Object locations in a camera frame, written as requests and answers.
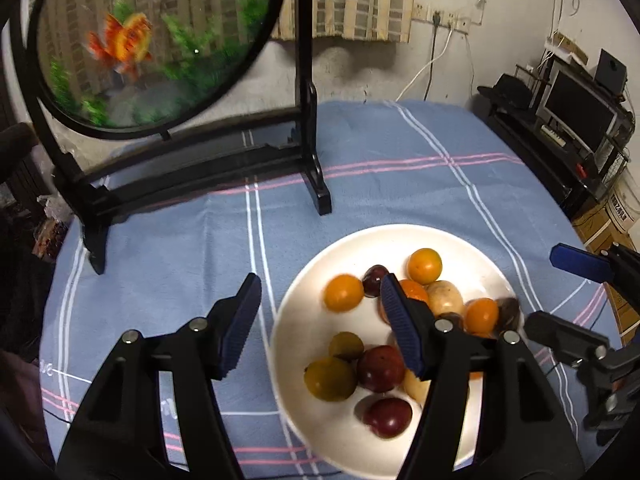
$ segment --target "table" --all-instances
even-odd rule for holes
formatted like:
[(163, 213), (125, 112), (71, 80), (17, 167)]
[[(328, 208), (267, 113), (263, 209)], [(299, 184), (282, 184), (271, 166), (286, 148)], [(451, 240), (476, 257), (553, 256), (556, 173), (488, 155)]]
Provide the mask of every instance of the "table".
[[(289, 132), (287, 125), (275, 126), (224, 142), (228, 148), (259, 144)], [(253, 271), (264, 282), (261, 314), (238, 368), (215, 384), (232, 445), (247, 478), (334, 471), (278, 410), (268, 372), (270, 334), (289, 284), (315, 254), (381, 224), (428, 225), (467, 240), (504, 273), (525, 315), (546, 310), (587, 327), (597, 320), (594, 329), (620, 346), (604, 289), (548, 262), (558, 242), (580, 245), (571, 225), (522, 161), (471, 113), (425, 102), (327, 103), (319, 107), (318, 150), (334, 197), (330, 215), (318, 216), (301, 177), (248, 181), (113, 226), (101, 276), (86, 262), (75, 222), (45, 312), (44, 407), (70, 419), (125, 330), (172, 332), (234, 294)], [(202, 148), (195, 155), (206, 156)], [(107, 185), (139, 177), (127, 170)], [(534, 344), (532, 350), (550, 371), (548, 351)], [(586, 463), (593, 463), (601, 449), (580, 424), (586, 398), (575, 372), (558, 367), (549, 380)], [(169, 456), (182, 462), (170, 377), (161, 378), (161, 395)], [(46, 423), (57, 456), (67, 425), (50, 415)]]

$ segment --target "speaker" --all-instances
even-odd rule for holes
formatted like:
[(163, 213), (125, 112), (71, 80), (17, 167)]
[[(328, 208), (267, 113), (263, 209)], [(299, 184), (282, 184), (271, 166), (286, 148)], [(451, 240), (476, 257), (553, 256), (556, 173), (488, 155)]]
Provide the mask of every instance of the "speaker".
[(595, 80), (615, 97), (620, 96), (625, 89), (626, 66), (606, 50), (601, 50)]

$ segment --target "white stripe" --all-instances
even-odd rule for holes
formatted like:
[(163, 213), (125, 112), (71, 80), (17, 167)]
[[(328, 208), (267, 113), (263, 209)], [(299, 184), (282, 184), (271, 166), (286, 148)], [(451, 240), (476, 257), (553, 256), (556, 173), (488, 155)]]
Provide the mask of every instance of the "white stripe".
[[(249, 139), (251, 140), (251, 145), (254, 146), (255, 145), (254, 133), (251, 130), (249, 130)], [(262, 268), (264, 270), (264, 279), (267, 282), (267, 294), (269, 296), (269, 303), (271, 304), (271, 315), (273, 316), (273, 322), (275, 323), (276, 322), (276, 302), (273, 295), (273, 286), (271, 285), (271, 275), (269, 273), (269, 264), (267, 262), (267, 251), (264, 245), (264, 234), (262, 231), (262, 210), (260, 209), (260, 192), (258, 191), (257, 182), (254, 182), (254, 191), (255, 191), (255, 209), (258, 215), (258, 237), (260, 238), (260, 253), (262, 255)], [(282, 420), (282, 418), (280, 420), (282, 422), (282, 431), (285, 434), (287, 445), (291, 447), (292, 443), (290, 442), (291, 436), (289, 433), (289, 427), (286, 421)], [(306, 457), (312, 458), (311, 450), (308, 447), (306, 448)], [(320, 470), (318, 469), (318, 466), (316, 465), (316, 463), (310, 462), (310, 466), (311, 466), (311, 472), (315, 476), (317, 476), (319, 480), (322, 480), (322, 476), (320, 475)]]
[[(62, 368), (66, 374), (69, 368), (69, 332), (71, 332), (71, 313), (74, 309), (74, 301), (76, 299), (76, 290), (78, 290), (78, 282), (80, 281), (80, 275), (82, 274), (82, 268), (84, 267), (84, 261), (88, 251), (82, 247), (82, 255), (80, 256), (80, 264), (78, 265), (78, 272), (74, 276), (74, 282), (71, 286), (71, 292), (69, 294), (69, 301), (65, 312), (65, 334), (64, 334), (64, 348), (65, 348), (65, 360), (64, 367)], [(71, 398), (71, 390), (69, 389), (69, 379), (66, 375), (63, 376), (65, 383), (65, 394), (63, 397), (67, 399)]]
[[(74, 280), (74, 276), (76, 275), (76, 270), (78, 268), (78, 258), (80, 257), (80, 253), (82, 250), (82, 228), (81, 227), (80, 227), (80, 230), (81, 230), (81, 235), (78, 240), (78, 246), (76, 247), (74, 262), (71, 265), (71, 272), (69, 273), (69, 277), (66, 281), (65, 292), (62, 296), (62, 305), (60, 306), (60, 312), (58, 313), (58, 316), (59, 316), (58, 317), (58, 368), (63, 367), (63, 353), (64, 353), (63, 343), (65, 339), (64, 338), (64, 327), (65, 327), (64, 319), (65, 319), (66, 304), (69, 297), (71, 283)], [(65, 397), (65, 399), (68, 398), (65, 393), (65, 383), (64, 383), (64, 377), (62, 375), (58, 375), (58, 386), (60, 387), (60, 397)], [(64, 408), (69, 408), (69, 406), (66, 405), (66, 402), (64, 400), (62, 401), (62, 406)], [(65, 412), (65, 420), (69, 420), (67, 413), (68, 412)]]
[[(244, 132), (242, 132), (242, 144), (244, 144), (244, 146), (246, 147), (246, 137), (244, 136)], [(253, 231), (252, 222), (251, 222), (251, 199), (250, 199), (250, 191), (249, 191), (248, 184), (244, 184), (244, 196), (246, 199), (246, 227), (249, 233), (249, 256), (251, 259), (251, 271), (252, 273), (257, 274), (257, 267), (255, 265), (255, 251), (254, 251), (254, 231)], [(264, 322), (264, 314), (262, 313), (261, 302), (260, 302), (260, 307), (258, 308), (258, 319), (260, 320), (260, 335), (262, 336), (262, 344), (264, 346), (264, 356), (265, 356), (265, 359), (267, 360), (269, 377), (271, 377), (271, 351), (269, 350), (267, 329)], [(293, 447), (291, 436), (287, 428), (287, 423), (283, 420), (280, 410), (278, 410), (278, 415), (279, 415), (278, 419), (280, 420), (280, 425), (282, 427), (282, 434), (284, 436), (285, 442), (287, 443), (287, 446)], [(292, 460), (298, 459), (297, 454), (294, 453), (293, 451), (290, 451), (289, 455)], [(297, 472), (300, 473), (300, 476), (302, 476), (303, 480), (308, 480), (306, 478), (304, 470), (302, 469), (302, 466), (300, 464), (295, 464), (295, 466), (296, 466)]]
[(633, 323), (633, 325), (631, 325), (622, 334), (620, 334), (620, 337), (622, 337), (623, 335), (627, 335), (629, 332), (635, 329), (638, 325), (640, 325), (640, 321), (636, 321), (635, 323)]
[[(525, 296), (527, 297), (527, 301), (529, 301), (529, 304), (530, 304), (532, 310), (535, 311), (536, 310), (536, 306), (531, 301), (531, 298), (530, 298), (530, 296), (529, 296), (529, 294), (527, 292), (527, 287), (524, 285), (524, 282), (522, 280), (522, 275), (520, 273), (520, 268), (519, 268), (516, 260), (514, 259), (514, 254), (517, 257), (517, 259), (520, 261), (520, 263), (522, 264), (522, 269), (524, 271), (524, 274), (525, 274), (527, 283), (529, 285), (531, 294), (532, 294), (533, 298), (535, 299), (539, 310), (544, 311), (544, 309), (542, 308), (542, 304), (540, 303), (540, 300), (538, 299), (536, 291), (533, 288), (533, 284), (531, 283), (531, 278), (530, 278), (530, 275), (529, 275), (529, 269), (527, 269), (527, 266), (524, 263), (524, 260), (522, 259), (522, 256), (520, 256), (520, 253), (513, 247), (511, 242), (504, 235), (504, 232), (502, 232), (502, 229), (500, 228), (498, 223), (495, 221), (494, 216), (491, 215), (491, 212), (487, 209), (486, 205), (484, 204), (484, 202), (480, 198), (480, 194), (478, 193), (478, 189), (476, 188), (476, 186), (468, 179), (468, 177), (466, 176), (464, 171), (456, 165), (455, 161), (450, 156), (450, 154), (446, 150), (446, 148), (440, 143), (440, 141), (437, 139), (437, 137), (435, 135), (433, 135), (433, 133), (426, 126), (424, 126), (420, 121), (418, 121), (411, 114), (411, 112), (409, 110), (407, 110), (406, 108), (401, 107), (401, 106), (399, 106), (399, 105), (397, 105), (395, 103), (391, 103), (390, 105), (395, 107), (399, 111), (399, 113), (402, 115), (404, 120), (407, 122), (407, 124), (409, 124), (409, 126), (411, 126), (415, 131), (417, 131), (430, 144), (430, 146), (441, 157), (443, 157), (447, 161), (447, 165), (449, 166), (449, 169), (452, 171), (454, 176), (457, 178), (457, 180), (460, 182), (460, 184), (462, 184), (463, 186), (466, 187), (466, 191), (467, 191), (467, 194), (469, 195), (469, 198), (471, 199), (471, 202), (474, 204), (475, 208), (478, 210), (478, 212), (480, 213), (480, 215), (484, 219), (484, 222), (487, 224), (487, 227), (494, 234), (495, 238), (500, 242), (500, 244), (504, 247), (504, 249), (509, 253), (509, 256), (511, 257), (511, 260), (513, 261), (514, 266), (516, 268), (516, 273), (518, 275), (518, 279), (520, 281), (520, 285), (522, 287), (522, 290), (524, 291)], [(478, 199), (478, 202), (473, 200), (473, 197), (472, 197), (471, 192), (470, 192), (471, 189), (473, 190), (476, 198)], [(482, 208), (482, 210), (484, 210), (484, 212), (486, 213), (487, 216), (485, 216), (482, 213), (482, 210), (480, 208)], [(487, 221), (487, 217), (490, 218), (491, 223), (489, 223)], [(562, 399), (562, 380), (561, 380), (561, 377), (560, 377), (560, 372), (558, 371), (557, 368), (555, 368), (555, 372), (558, 375), (559, 393), (560, 393), (559, 397), (560, 397), (560, 400), (562, 402), (562, 406), (564, 407), (564, 413), (566, 415), (566, 418), (569, 421), (569, 424), (571, 424), (571, 421), (569, 420), (569, 416), (567, 415), (566, 405), (564, 403), (564, 400)], [(574, 405), (573, 405), (570, 397), (568, 397), (568, 400), (569, 400), (569, 405), (570, 405), (571, 417), (575, 421)], [(576, 427), (575, 427), (575, 437), (576, 437), (576, 440), (577, 440), (578, 439), (578, 425), (577, 425), (577, 422), (576, 422)]]
[[(111, 175), (107, 176), (104, 180), (100, 181), (100, 185), (101, 186), (108, 186), (109, 185), (109, 179), (110, 179)], [(82, 233), (80, 236), (80, 243), (82, 243)], [(71, 286), (71, 292), (69, 293), (69, 297), (68, 297), (68, 304), (66, 307), (66, 312), (65, 312), (65, 325), (64, 325), (64, 331), (63, 331), (63, 347), (64, 347), (64, 362), (63, 362), (63, 383), (65, 385), (65, 393), (62, 394), (62, 397), (66, 397), (67, 399), (71, 399), (71, 389), (69, 388), (69, 380), (68, 380), (68, 369), (69, 369), (69, 351), (71, 348), (71, 345), (69, 344), (69, 334), (71, 332), (71, 315), (74, 309), (74, 305), (75, 305), (75, 301), (76, 301), (76, 290), (78, 290), (78, 282), (80, 281), (80, 276), (82, 275), (82, 269), (84, 267), (84, 262), (86, 260), (86, 256), (87, 256), (88, 251), (84, 248), (84, 246), (82, 247), (82, 255), (80, 257), (80, 261), (79, 261), (79, 266), (78, 266), (78, 272), (76, 272), (76, 275), (73, 277), (73, 285)]]
[(72, 374), (67, 374), (65, 372), (61, 372), (60, 370), (56, 370), (55, 368), (51, 369), (52, 372), (55, 372), (61, 376), (65, 376), (65, 377), (71, 377), (72, 379), (78, 379), (78, 381), (82, 381), (83, 383), (87, 383), (87, 384), (91, 384), (91, 381), (88, 379), (83, 379), (82, 377), (78, 377), (76, 375), (72, 375)]
[(560, 309), (562, 306), (564, 306), (564, 304), (571, 300), (572, 297), (574, 297), (576, 294), (578, 294), (578, 292), (580, 292), (580, 289), (584, 287), (584, 285), (587, 283), (588, 280), (583, 280), (583, 282), (578, 285), (578, 288), (576, 288), (562, 303), (560, 303), (558, 306), (555, 307), (555, 309), (553, 309), (549, 314), (553, 314), (555, 313), (558, 309)]
[(602, 234), (602, 232), (604, 231), (604, 229), (606, 229), (607, 227), (609, 227), (611, 225), (611, 218), (609, 218), (609, 220), (606, 221), (606, 223), (596, 232), (596, 234), (594, 234), (591, 238), (589, 238), (585, 243), (584, 246), (588, 247), (588, 245), (591, 244), (591, 242), (593, 242), (598, 236), (600, 236)]
[(558, 368), (560, 368), (560, 371), (562, 372), (562, 375), (564, 375), (564, 394), (566, 395), (566, 400), (569, 401), (569, 413), (571, 413), (571, 418), (574, 420), (574, 424), (575, 424), (575, 439), (578, 440), (578, 421), (575, 420), (574, 403), (571, 400), (571, 395), (569, 395), (569, 379), (566, 376), (566, 372), (564, 371), (564, 367), (562, 366), (562, 364)]

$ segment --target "white plate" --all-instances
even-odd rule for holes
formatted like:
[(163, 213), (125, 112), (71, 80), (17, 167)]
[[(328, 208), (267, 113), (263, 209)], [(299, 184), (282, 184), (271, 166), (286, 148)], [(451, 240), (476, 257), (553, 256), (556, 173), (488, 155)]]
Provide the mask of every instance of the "white plate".
[[(395, 224), (359, 231), (330, 245), (313, 258), (287, 291), (273, 329), (272, 381), (278, 405), (289, 425), (316, 456), (354, 476), (374, 480), (395, 479), (409, 450), (421, 408), (411, 401), (414, 417), (409, 428), (391, 440), (381, 440), (354, 416), (354, 407), (371, 394), (361, 387), (344, 402), (323, 402), (306, 389), (303, 373), (308, 364), (327, 356), (338, 332), (358, 334), (365, 345), (387, 344), (390, 328), (376, 313), (377, 299), (365, 298), (345, 314), (333, 314), (322, 305), (322, 292), (341, 273), (363, 276), (369, 267), (384, 265), (398, 279), (416, 250), (430, 247), (440, 253), (442, 280), (453, 282), (465, 303), (475, 298), (515, 297), (498, 267), (478, 249), (454, 235), (419, 225)], [(482, 380), (471, 381), (471, 394), (456, 463), (473, 456), (478, 435)]]

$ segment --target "electrical outlet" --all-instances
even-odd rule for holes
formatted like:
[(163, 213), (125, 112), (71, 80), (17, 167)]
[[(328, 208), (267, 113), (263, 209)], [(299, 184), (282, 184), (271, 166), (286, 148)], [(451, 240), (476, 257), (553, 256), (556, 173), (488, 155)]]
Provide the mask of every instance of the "electrical outlet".
[(446, 10), (442, 14), (442, 25), (449, 28), (456, 28), (458, 24), (458, 15), (455, 12), (447, 12)]
[(458, 18), (458, 22), (454, 27), (458, 32), (462, 32), (462, 34), (468, 34), (471, 30), (471, 18)]
[(414, 3), (414, 12), (412, 12), (411, 14), (411, 17), (414, 20), (418, 20), (420, 22), (426, 22), (428, 21), (427, 19), (428, 15), (429, 15), (429, 6), (425, 6), (417, 2)]
[(438, 9), (437, 7), (434, 7), (433, 10), (430, 10), (430, 12), (427, 15), (428, 22), (433, 23), (433, 15), (436, 12), (440, 13), (441, 27), (445, 27), (445, 28), (450, 27), (450, 28), (453, 28), (454, 30), (457, 30), (458, 15), (455, 12), (449, 12), (448, 10)]

